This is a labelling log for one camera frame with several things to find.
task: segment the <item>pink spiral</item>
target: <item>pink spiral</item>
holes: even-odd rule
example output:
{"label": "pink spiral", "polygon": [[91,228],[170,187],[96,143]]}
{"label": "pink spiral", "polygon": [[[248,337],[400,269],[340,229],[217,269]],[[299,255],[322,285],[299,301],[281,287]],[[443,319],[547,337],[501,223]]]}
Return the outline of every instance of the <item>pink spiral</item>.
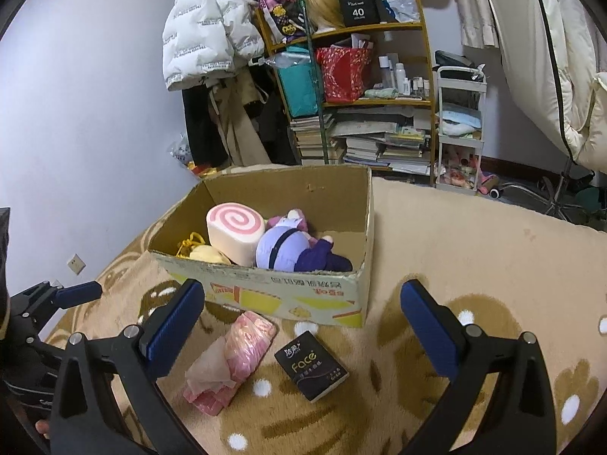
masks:
{"label": "pink spiral", "polygon": [[209,221],[215,222],[218,218],[226,229],[236,234],[255,234],[263,227],[262,217],[255,210],[241,204],[215,206],[209,213]]}

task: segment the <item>pink plastic package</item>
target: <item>pink plastic package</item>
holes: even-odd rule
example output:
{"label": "pink plastic package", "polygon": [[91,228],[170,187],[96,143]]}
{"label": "pink plastic package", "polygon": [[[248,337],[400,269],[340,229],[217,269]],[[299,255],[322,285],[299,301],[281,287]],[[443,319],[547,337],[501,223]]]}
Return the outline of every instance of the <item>pink plastic package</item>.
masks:
{"label": "pink plastic package", "polygon": [[268,320],[252,311],[242,313],[186,371],[184,398],[205,414],[219,414],[255,371],[275,335]]}

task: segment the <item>wall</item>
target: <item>wall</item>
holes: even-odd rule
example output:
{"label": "wall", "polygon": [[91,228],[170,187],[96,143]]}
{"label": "wall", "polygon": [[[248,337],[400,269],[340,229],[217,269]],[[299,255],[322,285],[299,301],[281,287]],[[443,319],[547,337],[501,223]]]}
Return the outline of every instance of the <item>wall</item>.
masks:
{"label": "wall", "polygon": [[[195,184],[167,153],[184,126],[162,76],[172,4],[27,0],[0,41],[11,293],[94,279]],[[80,276],[66,266],[74,253]]]}
{"label": "wall", "polygon": [[483,155],[560,172],[566,156],[512,101],[499,50],[477,50],[461,44],[455,0],[422,0],[430,47],[463,54],[477,65],[485,63],[488,92]]}

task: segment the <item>red gift bag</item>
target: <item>red gift bag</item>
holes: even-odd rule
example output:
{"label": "red gift bag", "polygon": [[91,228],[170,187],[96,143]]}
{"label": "red gift bag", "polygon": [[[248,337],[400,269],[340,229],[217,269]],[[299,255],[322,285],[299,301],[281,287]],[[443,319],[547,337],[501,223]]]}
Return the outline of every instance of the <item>red gift bag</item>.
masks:
{"label": "red gift bag", "polygon": [[327,102],[353,102],[367,89],[371,50],[366,48],[318,48]]}

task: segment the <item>electrical outlet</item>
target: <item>electrical outlet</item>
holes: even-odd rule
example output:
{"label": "electrical outlet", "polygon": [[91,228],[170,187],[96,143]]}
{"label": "electrical outlet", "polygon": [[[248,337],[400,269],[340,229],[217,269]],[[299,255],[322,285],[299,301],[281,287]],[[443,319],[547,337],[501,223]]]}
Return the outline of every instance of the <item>electrical outlet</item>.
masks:
{"label": "electrical outlet", "polygon": [[80,275],[80,272],[86,267],[86,263],[82,261],[78,255],[74,255],[74,257],[68,262],[68,267],[70,270],[76,275]]}

